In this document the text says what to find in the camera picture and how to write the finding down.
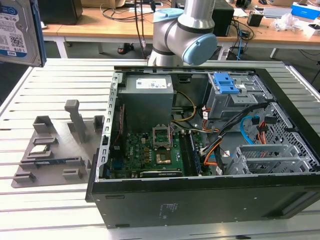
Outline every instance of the open computer chassis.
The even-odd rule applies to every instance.
[[[227,74],[227,81],[219,82],[215,73]],[[159,89],[160,94],[155,94],[159,92],[154,85],[138,89],[138,84],[146,83],[138,83],[141,78],[165,79],[166,87]],[[202,142],[207,133],[179,128],[171,132],[161,124],[167,120],[170,124],[176,105],[189,105],[186,99],[178,100],[176,90],[189,95],[197,109],[212,108],[207,122],[213,124],[206,126],[213,132],[247,106],[267,102],[267,107],[248,113],[244,128],[253,144],[245,141],[237,124],[221,143],[222,162],[210,155],[209,162],[216,161],[217,166],[204,166],[199,153],[208,144]],[[168,111],[169,119],[164,117]],[[187,110],[184,114],[180,118],[190,115]],[[191,124],[201,129],[204,120],[197,117]],[[257,137],[256,117],[270,123],[264,145]],[[155,145],[155,131],[163,130],[160,138],[167,139],[166,129],[171,146],[169,142],[162,147],[171,148],[167,155],[157,153],[161,146]],[[186,139],[188,146],[178,146]],[[265,69],[116,67],[86,200],[96,203],[107,228],[287,219],[320,199],[319,143],[318,134]],[[189,162],[183,159],[179,165],[180,155]],[[163,166],[169,164],[173,169],[168,174]]]

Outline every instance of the floor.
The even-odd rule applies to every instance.
[[[67,47],[67,54],[69,58],[89,58],[89,59],[141,59],[142,53],[138,44],[134,45],[135,50],[120,55],[117,53],[117,43],[103,43],[104,54],[98,53],[98,44],[91,42],[72,42],[71,47]],[[47,58],[59,58],[57,45],[54,42],[45,43]],[[152,46],[147,46],[147,53],[150,53]],[[242,60],[250,61],[283,61],[287,65],[293,65],[309,82],[315,77],[316,73],[320,70],[320,51],[306,51],[310,54],[305,54],[308,58],[303,56],[298,50],[281,49],[277,54],[277,59],[270,59],[272,49],[269,48],[249,48],[245,54],[241,56]],[[213,56],[212,59],[216,60],[218,54]],[[229,60],[235,60],[235,55],[230,55]],[[27,66],[13,63],[0,63],[0,104],[6,99],[10,91],[19,81],[20,77],[26,71]],[[313,86],[318,90],[320,89],[320,75],[315,80]]]

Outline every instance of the blue drive latch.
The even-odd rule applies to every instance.
[[[234,85],[233,79],[225,72],[216,72],[213,74],[213,81],[219,87],[221,94],[238,94],[239,89]]]

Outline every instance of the hard drive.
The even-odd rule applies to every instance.
[[[0,62],[45,64],[37,0],[0,0]]]

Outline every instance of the light blue joint cap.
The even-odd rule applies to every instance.
[[[183,13],[184,10],[180,8],[161,8],[154,13],[153,22],[157,23],[177,19]]]
[[[201,65],[209,60],[217,49],[217,38],[207,33],[197,38],[182,54],[182,61],[190,65]]]

